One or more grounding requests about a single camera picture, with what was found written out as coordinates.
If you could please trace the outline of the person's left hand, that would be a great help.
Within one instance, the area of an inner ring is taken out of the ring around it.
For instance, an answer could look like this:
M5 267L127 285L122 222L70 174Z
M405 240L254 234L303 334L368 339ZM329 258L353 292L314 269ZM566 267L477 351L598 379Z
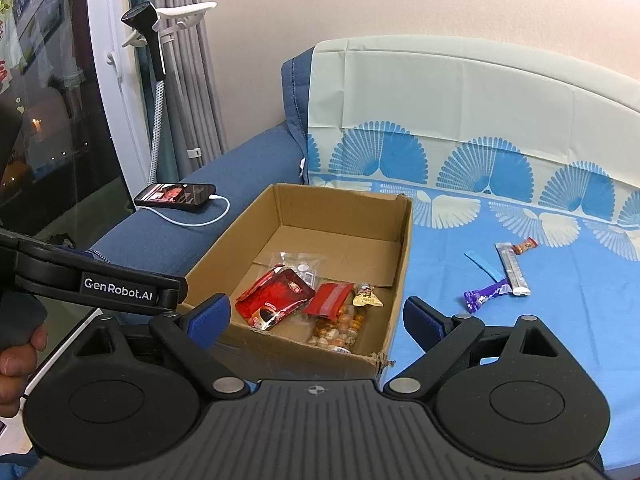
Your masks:
M29 377L37 368L38 353L47 347L47 327L40 325L27 344L7 348L0 358L0 415L15 416L21 406Z

